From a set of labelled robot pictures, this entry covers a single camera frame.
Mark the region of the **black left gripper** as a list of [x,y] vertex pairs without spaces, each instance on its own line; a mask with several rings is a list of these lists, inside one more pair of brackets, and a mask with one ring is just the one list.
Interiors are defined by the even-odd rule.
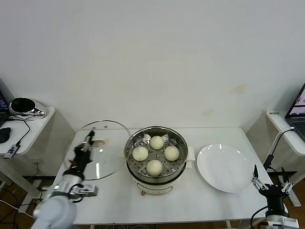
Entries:
[[91,130],[85,137],[84,142],[74,148],[74,159],[70,160],[69,169],[63,172],[63,175],[73,175],[79,178],[85,178],[84,171],[91,160],[91,150],[94,147],[94,130]]

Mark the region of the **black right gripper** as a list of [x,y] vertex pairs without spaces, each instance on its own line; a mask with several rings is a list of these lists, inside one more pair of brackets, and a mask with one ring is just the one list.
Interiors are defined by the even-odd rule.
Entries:
[[290,182],[289,176],[282,167],[283,188],[274,184],[264,184],[259,179],[257,165],[254,166],[252,184],[258,192],[267,200],[266,214],[287,214],[285,211],[283,199],[290,193],[293,183]]

